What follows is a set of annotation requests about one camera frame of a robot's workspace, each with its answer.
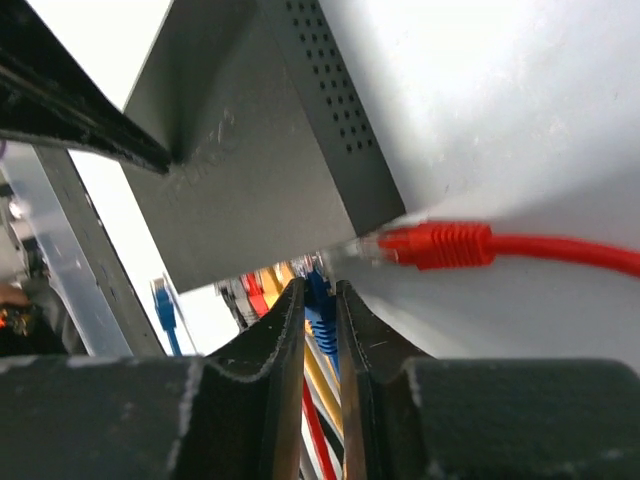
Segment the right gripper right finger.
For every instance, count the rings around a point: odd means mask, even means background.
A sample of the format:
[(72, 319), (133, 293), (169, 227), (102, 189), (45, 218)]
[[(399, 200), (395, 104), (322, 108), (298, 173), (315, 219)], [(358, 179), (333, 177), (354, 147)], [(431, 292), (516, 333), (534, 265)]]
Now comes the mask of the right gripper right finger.
[(351, 479), (635, 479), (639, 378), (600, 359), (445, 360), (337, 287)]

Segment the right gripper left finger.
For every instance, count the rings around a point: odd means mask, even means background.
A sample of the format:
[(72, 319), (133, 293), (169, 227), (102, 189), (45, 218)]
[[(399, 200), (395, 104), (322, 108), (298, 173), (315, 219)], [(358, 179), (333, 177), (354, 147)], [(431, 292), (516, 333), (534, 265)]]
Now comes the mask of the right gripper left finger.
[(36, 309), (1, 311), (5, 479), (294, 479), (304, 283), (207, 356), (72, 356)]

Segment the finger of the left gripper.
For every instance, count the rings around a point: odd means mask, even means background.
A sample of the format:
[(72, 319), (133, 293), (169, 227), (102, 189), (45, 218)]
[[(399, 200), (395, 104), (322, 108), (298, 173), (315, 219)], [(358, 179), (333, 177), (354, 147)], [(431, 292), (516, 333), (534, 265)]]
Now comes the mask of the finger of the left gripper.
[(118, 110), (26, 1), (1, 3), (1, 138), (165, 174), (169, 151)]

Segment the black network switch box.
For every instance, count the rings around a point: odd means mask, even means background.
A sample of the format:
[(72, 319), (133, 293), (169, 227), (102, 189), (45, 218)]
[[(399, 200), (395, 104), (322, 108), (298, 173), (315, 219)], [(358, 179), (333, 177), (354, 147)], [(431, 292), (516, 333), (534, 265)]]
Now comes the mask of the black network switch box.
[(405, 211), (317, 1), (173, 2), (125, 112), (174, 158), (125, 175), (178, 292)]

